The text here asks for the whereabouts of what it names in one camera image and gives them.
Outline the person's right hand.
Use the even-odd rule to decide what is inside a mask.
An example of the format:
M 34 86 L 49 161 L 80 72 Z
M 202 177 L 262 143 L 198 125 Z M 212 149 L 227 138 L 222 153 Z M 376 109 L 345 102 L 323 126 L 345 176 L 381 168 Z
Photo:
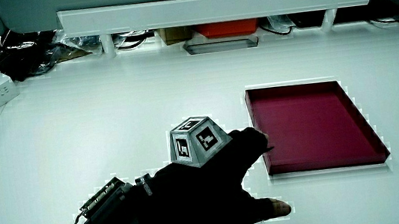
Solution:
M 146 224 L 255 224 L 292 208 L 242 188 L 247 171 L 271 150 L 263 132 L 226 133 L 210 118 L 189 118 L 171 132 L 172 162 L 147 182 Z

